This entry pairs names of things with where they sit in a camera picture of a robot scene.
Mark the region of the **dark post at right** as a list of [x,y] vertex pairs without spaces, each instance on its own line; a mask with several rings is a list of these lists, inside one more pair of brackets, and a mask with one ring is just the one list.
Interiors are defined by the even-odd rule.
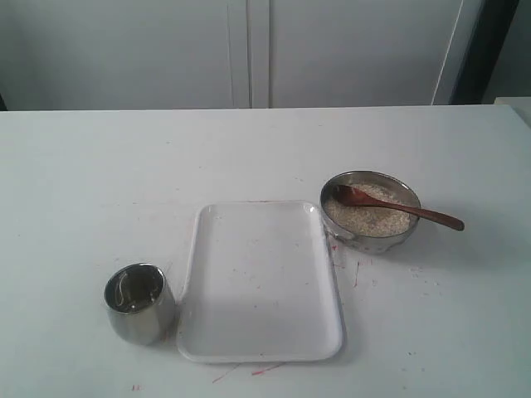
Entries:
[[489,85],[519,0],[482,2],[450,104],[480,104]]

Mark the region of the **white rectangular plastic tray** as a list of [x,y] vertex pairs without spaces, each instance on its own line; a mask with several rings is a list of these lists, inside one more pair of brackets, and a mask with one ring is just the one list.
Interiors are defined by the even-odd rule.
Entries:
[[343,345],[318,206],[211,204],[197,214],[177,331],[194,362],[316,362]]

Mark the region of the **steel bowl with rice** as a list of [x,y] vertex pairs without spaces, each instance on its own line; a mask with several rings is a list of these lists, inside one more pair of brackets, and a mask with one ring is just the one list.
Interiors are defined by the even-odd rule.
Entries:
[[333,187],[347,185],[378,200],[419,208],[416,193],[395,177],[374,171],[344,172],[330,178],[320,193],[326,231],[355,250],[376,255],[403,243],[417,228],[419,218],[379,207],[348,207],[333,198]]

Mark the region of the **brown wooden spoon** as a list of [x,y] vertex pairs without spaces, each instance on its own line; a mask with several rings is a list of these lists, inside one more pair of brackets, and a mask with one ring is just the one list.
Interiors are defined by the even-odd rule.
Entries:
[[401,205],[378,200],[367,193],[351,186],[336,185],[332,188],[333,198],[344,206],[351,207],[379,207],[395,211],[402,211],[425,220],[449,227],[455,231],[463,231],[465,223],[453,216],[448,216],[437,211]]

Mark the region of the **white cabinet doors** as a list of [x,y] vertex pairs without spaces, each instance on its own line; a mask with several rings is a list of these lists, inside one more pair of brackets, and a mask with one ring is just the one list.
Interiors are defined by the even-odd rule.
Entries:
[[448,104],[480,1],[4,1],[10,110]]

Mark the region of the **stainless steel cup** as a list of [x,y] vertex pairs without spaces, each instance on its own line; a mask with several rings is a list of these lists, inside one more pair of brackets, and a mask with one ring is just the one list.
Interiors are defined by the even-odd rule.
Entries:
[[168,279],[155,265],[137,263],[120,269],[107,281],[103,297],[111,327],[126,342],[157,342],[176,318]]

